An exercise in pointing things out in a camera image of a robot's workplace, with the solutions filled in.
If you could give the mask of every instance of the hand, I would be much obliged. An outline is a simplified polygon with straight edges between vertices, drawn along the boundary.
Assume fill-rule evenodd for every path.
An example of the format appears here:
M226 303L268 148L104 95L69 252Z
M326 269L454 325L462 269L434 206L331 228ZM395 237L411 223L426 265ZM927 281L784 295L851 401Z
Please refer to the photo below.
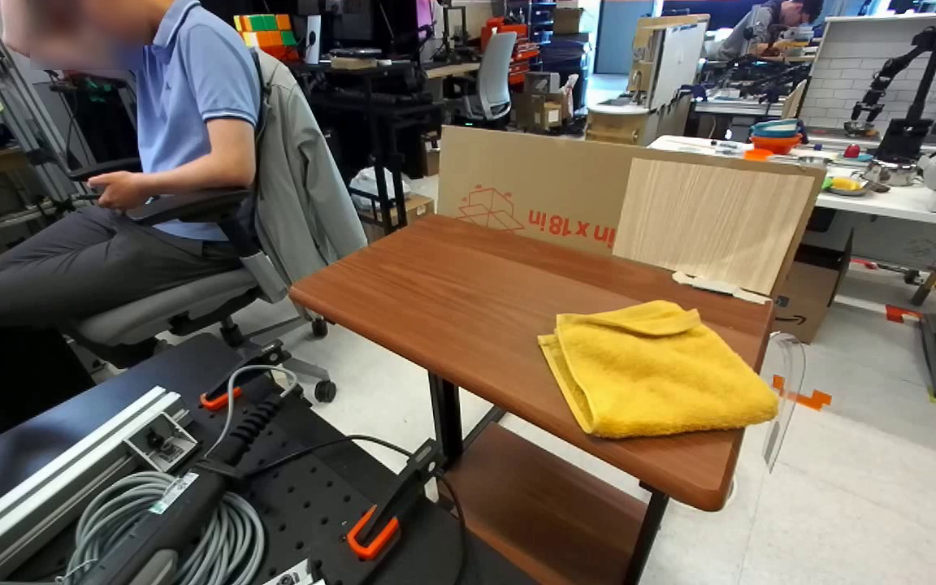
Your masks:
M150 197L143 172L99 172L89 184L99 193L99 208L140 208Z

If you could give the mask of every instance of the gray jacket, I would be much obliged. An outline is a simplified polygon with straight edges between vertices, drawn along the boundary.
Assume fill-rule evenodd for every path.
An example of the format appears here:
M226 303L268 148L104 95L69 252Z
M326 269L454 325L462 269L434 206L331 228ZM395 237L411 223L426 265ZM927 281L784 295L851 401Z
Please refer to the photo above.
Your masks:
M296 76L261 53L263 125L258 175L258 234L287 281L368 247L336 157L309 109Z

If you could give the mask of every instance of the wooden panel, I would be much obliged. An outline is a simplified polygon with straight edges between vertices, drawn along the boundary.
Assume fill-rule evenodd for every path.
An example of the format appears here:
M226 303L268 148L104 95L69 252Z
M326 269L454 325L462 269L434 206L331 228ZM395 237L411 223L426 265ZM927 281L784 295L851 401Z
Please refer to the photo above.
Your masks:
M293 298L701 510L723 502L741 431L587 438L536 336L552 330L558 313L671 298L697 308L756 367L769 330L766 304L675 287L667 269L454 216L408 223L309 277Z
M769 295L822 187L822 172L701 157L629 161L616 258Z
M454 470L468 528L534 580L625 580L644 502L487 425Z

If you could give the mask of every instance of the shelf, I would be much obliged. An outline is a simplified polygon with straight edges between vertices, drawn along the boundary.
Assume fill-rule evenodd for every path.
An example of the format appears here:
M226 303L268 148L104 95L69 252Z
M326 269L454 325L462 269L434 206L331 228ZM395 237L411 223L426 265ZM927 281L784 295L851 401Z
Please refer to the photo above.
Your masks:
M468 528L534 580L625 580L644 502L487 425L445 473Z

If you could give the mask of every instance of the chair backrest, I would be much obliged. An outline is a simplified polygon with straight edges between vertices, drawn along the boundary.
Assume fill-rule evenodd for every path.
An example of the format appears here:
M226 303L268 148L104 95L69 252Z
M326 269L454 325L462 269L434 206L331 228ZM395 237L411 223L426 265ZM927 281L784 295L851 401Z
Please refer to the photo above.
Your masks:
M484 121L507 118L510 109L507 70L510 70L513 44L517 44L513 31L497 31L487 40L487 48L480 54L476 103L480 103Z
M309 273L368 247L368 234L296 76L272 54L258 53L258 57L263 113L254 228L287 291Z

